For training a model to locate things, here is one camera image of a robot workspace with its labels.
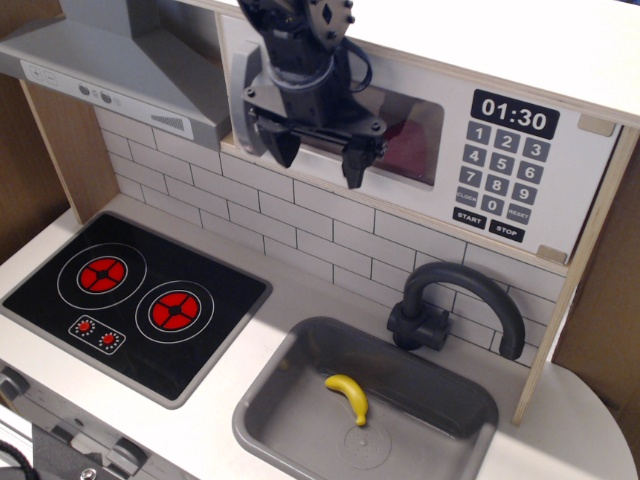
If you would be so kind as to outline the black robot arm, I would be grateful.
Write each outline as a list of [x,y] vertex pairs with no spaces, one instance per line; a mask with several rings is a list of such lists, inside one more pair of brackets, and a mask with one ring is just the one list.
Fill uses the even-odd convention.
[[371,82],[352,83],[350,55],[367,58],[346,31],[350,1],[242,1],[264,44],[245,44],[233,59],[232,116],[243,149],[271,153],[288,168],[304,140],[342,155],[349,188],[386,151],[386,123],[355,98]]

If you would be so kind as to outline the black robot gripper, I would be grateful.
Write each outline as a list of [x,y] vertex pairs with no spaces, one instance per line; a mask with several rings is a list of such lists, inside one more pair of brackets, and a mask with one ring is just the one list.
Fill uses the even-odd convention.
[[242,56],[242,148],[270,152],[289,168],[304,141],[342,156],[349,189],[386,152],[386,123],[360,104],[364,87],[352,79],[347,54],[333,54],[302,75],[262,64],[259,54]]

